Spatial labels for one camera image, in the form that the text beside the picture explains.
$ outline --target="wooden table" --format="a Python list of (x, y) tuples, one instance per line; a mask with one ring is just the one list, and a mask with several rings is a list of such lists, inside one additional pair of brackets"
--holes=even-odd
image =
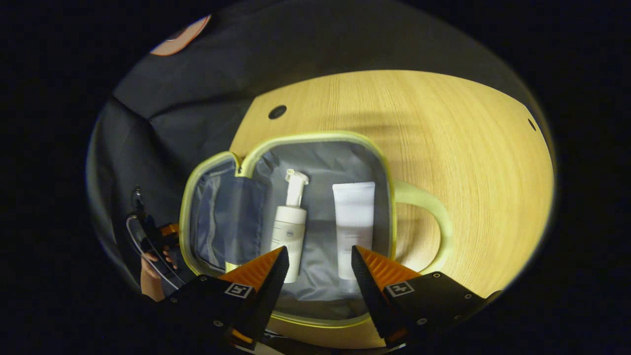
[[(277, 119), (268, 114), (279, 105)], [(392, 177), (437, 196), (454, 224), (454, 252), (441, 271), (481, 297), (504, 289), (540, 242), (553, 201), (550, 154), (532, 115), (490, 87), (421, 71), (359, 71), (302, 81), (255, 98), (230, 150), (264, 140), (345, 130), (370, 137)], [(421, 270), (436, 254), (438, 225), (398, 205), (396, 260)], [(329, 347), (379, 347), (372, 322), (347, 329), (270, 320), (271, 330)]]

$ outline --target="pump dispenser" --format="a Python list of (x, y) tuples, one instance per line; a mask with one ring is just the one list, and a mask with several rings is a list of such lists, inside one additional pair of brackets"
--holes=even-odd
[(302, 190), (309, 184), (309, 178), (301, 172), (287, 169), (285, 181), (289, 182), (285, 206), (278, 206), (272, 232), (271, 249), (287, 247), (289, 254), (289, 270), (285, 276), (285, 283), (295, 282), (300, 270), (300, 256), (302, 242), (305, 237), (305, 221), (307, 211), (300, 208)]

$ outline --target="bag handle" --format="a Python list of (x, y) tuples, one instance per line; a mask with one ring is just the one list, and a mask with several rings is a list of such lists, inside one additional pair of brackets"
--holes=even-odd
[(454, 248), (454, 228), (447, 209), (436, 196), (400, 180), (394, 181), (394, 201), (396, 203), (407, 203), (419, 206), (431, 213), (436, 219), (436, 222), (438, 222), (438, 227), (440, 228), (440, 246), (438, 252), (432, 262), (427, 265), (426, 268), (419, 271), (419, 274), (440, 271)]

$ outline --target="gray bag lining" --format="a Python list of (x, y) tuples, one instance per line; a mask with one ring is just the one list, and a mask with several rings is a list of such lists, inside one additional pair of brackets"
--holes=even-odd
[(237, 257), (239, 262), (233, 263), (242, 264), (267, 253), (276, 207), (285, 204), (289, 168), (309, 177), (301, 204), (307, 222), (298, 279), (283, 286), (275, 310), (325, 320), (365, 314), (361, 294), (348, 292), (339, 283), (332, 185), (375, 182), (372, 249), (382, 255), (390, 253), (391, 200), (381, 161), (359, 144), (279, 145), (259, 159), (251, 180), (234, 176), (234, 162), (212, 168), (198, 182), (192, 201), (190, 238), (195, 254), (206, 263), (223, 266)]

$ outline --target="toiletry bag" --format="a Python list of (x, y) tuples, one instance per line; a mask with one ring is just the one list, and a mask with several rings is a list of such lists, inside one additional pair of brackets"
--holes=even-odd
[(218, 276), (270, 251), (289, 168), (309, 177), (301, 203), (307, 221), (298, 279), (283, 286), (272, 318), (305, 327), (346, 328), (370, 317), (360, 293), (339, 288), (333, 184), (375, 182), (372, 250), (392, 259), (395, 203), (428, 210), (440, 227), (441, 243), (422, 273), (444, 263), (452, 226), (443, 205), (424, 190), (393, 181), (383, 153), (367, 137), (335, 131), (268, 140), (243, 160), (222, 152), (195, 168), (179, 221), (182, 256), (195, 274)]

